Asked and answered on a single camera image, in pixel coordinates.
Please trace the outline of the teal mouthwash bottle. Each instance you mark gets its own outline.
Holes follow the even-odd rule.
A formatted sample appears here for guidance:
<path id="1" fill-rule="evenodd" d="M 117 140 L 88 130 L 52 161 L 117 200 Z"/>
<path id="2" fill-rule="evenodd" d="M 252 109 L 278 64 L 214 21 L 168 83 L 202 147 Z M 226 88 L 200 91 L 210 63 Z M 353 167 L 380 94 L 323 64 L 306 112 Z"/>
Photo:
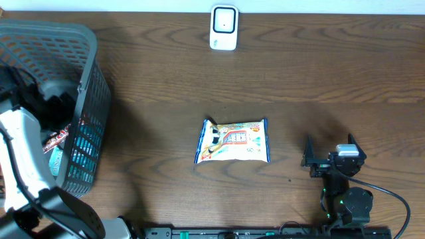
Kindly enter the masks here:
<path id="1" fill-rule="evenodd" d="M 52 154 L 50 155 L 50 159 L 48 162 L 50 172 L 53 176 L 57 177 L 60 172 L 60 165 L 62 161 L 63 150 L 59 147 L 55 147 L 52 150 Z"/>

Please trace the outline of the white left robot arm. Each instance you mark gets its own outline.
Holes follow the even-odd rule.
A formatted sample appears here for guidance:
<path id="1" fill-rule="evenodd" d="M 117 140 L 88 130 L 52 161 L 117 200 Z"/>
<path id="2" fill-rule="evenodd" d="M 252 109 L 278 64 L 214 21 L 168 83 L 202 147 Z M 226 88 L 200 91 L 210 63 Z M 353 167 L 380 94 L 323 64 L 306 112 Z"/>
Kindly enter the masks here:
<path id="1" fill-rule="evenodd" d="M 1 67 L 1 172 L 6 215 L 2 238 L 136 238 L 122 217 L 100 219 L 94 209 L 61 189 L 44 153 L 47 133 L 70 123 L 73 95 L 46 97 L 29 73 Z"/>

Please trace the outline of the red chocolate bar wrapper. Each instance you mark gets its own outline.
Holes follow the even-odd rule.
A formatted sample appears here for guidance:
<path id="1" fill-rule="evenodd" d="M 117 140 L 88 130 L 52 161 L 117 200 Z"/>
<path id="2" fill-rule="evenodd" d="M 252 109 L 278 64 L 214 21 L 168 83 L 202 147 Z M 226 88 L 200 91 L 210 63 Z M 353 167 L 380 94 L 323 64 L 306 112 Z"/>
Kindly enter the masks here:
<path id="1" fill-rule="evenodd" d="M 69 136 L 70 127 L 71 123 L 68 124 L 64 129 L 51 133 L 48 140 L 42 147 L 43 153 L 46 154 L 52 149 L 54 149 L 56 146 L 58 146 L 60 143 L 65 142 L 66 138 Z"/>

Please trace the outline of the grey plastic basket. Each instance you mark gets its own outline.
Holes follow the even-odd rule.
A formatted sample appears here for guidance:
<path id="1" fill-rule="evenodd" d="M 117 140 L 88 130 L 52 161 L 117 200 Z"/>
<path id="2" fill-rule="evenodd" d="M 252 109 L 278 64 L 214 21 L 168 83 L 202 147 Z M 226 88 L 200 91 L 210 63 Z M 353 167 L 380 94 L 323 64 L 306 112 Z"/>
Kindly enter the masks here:
<path id="1" fill-rule="evenodd" d="M 86 26 L 44 21 L 1 20 L 1 65 L 20 70 L 56 106 L 49 129 L 68 128 L 55 177 L 79 198 L 94 184 L 111 92 L 96 62 L 98 42 Z"/>

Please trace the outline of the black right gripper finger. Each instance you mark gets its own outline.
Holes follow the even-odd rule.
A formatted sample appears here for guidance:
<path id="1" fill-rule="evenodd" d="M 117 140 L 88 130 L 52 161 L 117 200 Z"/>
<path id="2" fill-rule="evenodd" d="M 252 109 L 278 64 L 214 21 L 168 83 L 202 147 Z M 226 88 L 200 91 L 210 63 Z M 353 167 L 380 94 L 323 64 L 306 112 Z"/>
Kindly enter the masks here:
<path id="1" fill-rule="evenodd" d="M 308 135 L 306 139 L 305 150 L 303 152 L 303 158 L 301 160 L 302 167 L 310 167 L 314 163 L 313 144 L 311 137 Z"/>
<path id="2" fill-rule="evenodd" d="M 367 155 L 366 155 L 366 154 L 365 154 L 365 152 L 361 149 L 361 147 L 360 147 L 360 146 L 359 146 L 359 144 L 356 142 L 356 140 L 355 140 L 354 136 L 353 136 L 351 133 L 349 133 L 349 134 L 348 134 L 348 143 L 349 143 L 350 145 L 354 145 L 354 146 L 356 147 L 356 149 L 357 149 L 357 156 L 358 156 L 358 157 L 363 158 L 363 159 L 366 159 L 366 158 L 367 158 Z"/>

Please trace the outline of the yellow snack bag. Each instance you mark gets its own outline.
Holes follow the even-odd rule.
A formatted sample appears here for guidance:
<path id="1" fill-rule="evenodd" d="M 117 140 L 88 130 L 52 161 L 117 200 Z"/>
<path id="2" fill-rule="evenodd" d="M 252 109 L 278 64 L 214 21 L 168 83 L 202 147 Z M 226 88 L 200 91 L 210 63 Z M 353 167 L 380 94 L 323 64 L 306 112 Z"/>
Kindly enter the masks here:
<path id="1" fill-rule="evenodd" d="M 194 163 L 227 160 L 270 162 L 266 118 L 244 123 L 203 122 Z"/>

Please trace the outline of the white barcode scanner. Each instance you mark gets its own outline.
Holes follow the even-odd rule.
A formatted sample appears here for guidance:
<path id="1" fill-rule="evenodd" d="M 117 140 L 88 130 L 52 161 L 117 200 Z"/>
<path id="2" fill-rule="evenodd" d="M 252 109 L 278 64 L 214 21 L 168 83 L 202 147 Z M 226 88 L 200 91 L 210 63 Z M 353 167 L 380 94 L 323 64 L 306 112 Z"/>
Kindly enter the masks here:
<path id="1" fill-rule="evenodd" d="M 234 50 L 238 38 L 239 11 L 231 5 L 215 5 L 211 10 L 209 45 L 213 50 Z"/>

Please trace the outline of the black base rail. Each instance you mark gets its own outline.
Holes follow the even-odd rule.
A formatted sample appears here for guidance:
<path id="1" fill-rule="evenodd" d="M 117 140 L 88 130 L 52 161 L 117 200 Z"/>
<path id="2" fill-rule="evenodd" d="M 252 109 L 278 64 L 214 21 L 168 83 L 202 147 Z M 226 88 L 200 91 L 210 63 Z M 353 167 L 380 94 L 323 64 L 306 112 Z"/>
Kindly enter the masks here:
<path id="1" fill-rule="evenodd" d="M 383 228 L 343 228 L 333 229 L 330 233 L 317 229 L 285 227 L 283 229 L 263 228 L 144 228 L 145 239 L 257 239 L 257 238 L 289 238 L 289 239 L 332 239 L 332 238 L 372 238 L 389 239 L 390 230 Z"/>

